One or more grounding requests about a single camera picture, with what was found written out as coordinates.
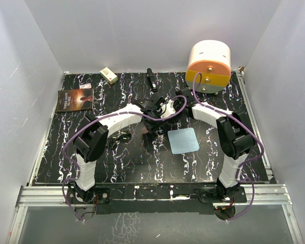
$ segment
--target white wall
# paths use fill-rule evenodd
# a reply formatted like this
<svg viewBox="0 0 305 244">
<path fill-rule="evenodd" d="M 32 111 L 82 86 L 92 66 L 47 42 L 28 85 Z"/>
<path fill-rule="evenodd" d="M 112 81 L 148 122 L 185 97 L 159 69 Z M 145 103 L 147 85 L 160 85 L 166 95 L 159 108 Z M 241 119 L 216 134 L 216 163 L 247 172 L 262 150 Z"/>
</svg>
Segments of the white wall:
<svg viewBox="0 0 305 244">
<path fill-rule="evenodd" d="M 191 48 L 225 42 L 245 66 L 280 0 L 25 0 L 63 71 L 184 71 Z"/>
<path fill-rule="evenodd" d="M 0 0 L 0 243 L 29 180 L 63 72 L 23 0 Z"/>
<path fill-rule="evenodd" d="M 305 1 L 282 1 L 245 81 L 274 175 L 287 185 L 305 241 Z"/>
</svg>

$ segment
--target robotic arm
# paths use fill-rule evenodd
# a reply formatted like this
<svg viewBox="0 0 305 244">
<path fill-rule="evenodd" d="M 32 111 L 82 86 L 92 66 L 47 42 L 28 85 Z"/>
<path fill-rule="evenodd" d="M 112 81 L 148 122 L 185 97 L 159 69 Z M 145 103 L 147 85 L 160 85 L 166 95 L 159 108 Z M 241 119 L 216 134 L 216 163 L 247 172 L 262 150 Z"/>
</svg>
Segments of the robotic arm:
<svg viewBox="0 0 305 244">
<path fill-rule="evenodd" d="M 239 165 L 246 159 L 250 148 L 254 146 L 254 139 L 235 121 L 212 110 L 210 105 L 207 108 L 198 104 L 188 87 L 177 91 L 176 95 L 185 96 L 187 102 L 184 110 L 171 119 L 153 121 L 144 115 L 152 118 L 170 117 L 184 106 L 184 100 L 178 98 L 174 101 L 169 100 L 166 102 L 163 97 L 153 95 L 149 100 L 136 102 L 136 104 L 128 104 L 125 108 L 112 113 L 118 114 L 117 116 L 108 117 L 109 115 L 105 115 L 103 119 L 88 127 L 76 137 L 74 145 L 77 148 L 77 162 L 80 175 L 73 186 L 78 201 L 90 202 L 94 197 L 96 160 L 104 153 L 106 141 L 110 135 L 141 121 L 143 121 L 147 131 L 151 133 L 165 123 L 177 122 L 182 116 L 189 116 L 204 121 L 218 130 L 220 145 L 225 154 L 224 165 L 217 179 L 217 190 L 210 192 L 209 196 L 223 199 L 224 196 L 228 196 L 236 191 L 239 187 L 239 182 L 235 176 L 237 171 L 239 171 L 238 175 L 240 175 L 241 167 L 239 168 Z M 243 124 L 247 124 L 248 118 L 244 112 L 222 111 L 231 114 Z M 84 127 L 91 121 L 93 119 L 86 117 L 81 127 Z"/>
</svg>

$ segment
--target gray floor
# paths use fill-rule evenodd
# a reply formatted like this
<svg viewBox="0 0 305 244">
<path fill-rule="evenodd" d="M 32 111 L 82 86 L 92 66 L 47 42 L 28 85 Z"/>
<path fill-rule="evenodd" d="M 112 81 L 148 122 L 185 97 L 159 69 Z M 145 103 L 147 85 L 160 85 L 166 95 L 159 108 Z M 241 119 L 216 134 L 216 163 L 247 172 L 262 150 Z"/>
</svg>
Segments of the gray floor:
<svg viewBox="0 0 305 244">
<path fill-rule="evenodd" d="M 67 207 L 29 208 L 19 243 L 293 243 L 281 205 L 254 205 L 229 224 L 197 213 L 119 213 L 84 225 L 75 220 Z"/>
</svg>

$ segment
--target book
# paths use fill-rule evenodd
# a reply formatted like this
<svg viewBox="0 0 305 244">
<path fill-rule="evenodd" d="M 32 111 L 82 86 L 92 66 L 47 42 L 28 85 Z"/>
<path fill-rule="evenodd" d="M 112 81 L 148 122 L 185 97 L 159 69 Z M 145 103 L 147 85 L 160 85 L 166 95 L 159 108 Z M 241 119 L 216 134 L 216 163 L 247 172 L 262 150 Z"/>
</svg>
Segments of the book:
<svg viewBox="0 0 305 244">
<path fill-rule="evenodd" d="M 59 90 L 57 93 L 57 112 L 71 112 L 93 109 L 94 90 L 92 88 Z"/>
</svg>

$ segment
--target marble tabletop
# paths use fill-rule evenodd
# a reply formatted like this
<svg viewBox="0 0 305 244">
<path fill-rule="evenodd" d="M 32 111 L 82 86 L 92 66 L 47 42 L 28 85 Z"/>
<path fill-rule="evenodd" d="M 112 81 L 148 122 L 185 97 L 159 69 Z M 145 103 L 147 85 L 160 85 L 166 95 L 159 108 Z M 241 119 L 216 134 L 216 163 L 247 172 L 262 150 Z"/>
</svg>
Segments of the marble tabletop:
<svg viewBox="0 0 305 244">
<path fill-rule="evenodd" d="M 175 91 L 187 86 L 185 73 L 157 73 L 158 94 L 172 98 Z M 41 164 L 33 180 L 34 185 L 61 184 L 66 177 L 75 176 L 75 167 L 62 157 L 62 148 L 79 129 L 84 116 L 104 115 L 125 107 L 136 100 L 148 99 L 151 89 L 144 73 L 117 74 L 118 82 L 109 85 L 100 74 L 67 74 L 63 88 L 77 89 L 79 85 L 91 83 L 94 88 L 93 110 L 55 113 L 49 131 Z M 235 73 L 229 85 L 218 95 L 199 94 L 202 101 L 228 110 L 247 112 L 241 89 Z M 219 145 L 217 130 L 191 118 L 182 118 L 178 123 L 160 128 L 154 134 L 142 134 L 143 124 L 124 128 L 132 134 L 128 143 L 120 143 L 114 150 L 98 159 L 95 179 L 97 183 L 174 183 L 174 182 L 215 182 L 219 176 L 224 153 Z M 167 130 L 194 128 L 200 149 L 181 155 L 173 155 Z M 249 158 L 259 154 L 254 146 Z M 76 159 L 75 148 L 68 148 L 68 155 Z M 242 175 L 248 175 L 255 182 L 268 181 L 262 160 L 247 163 Z"/>
</svg>

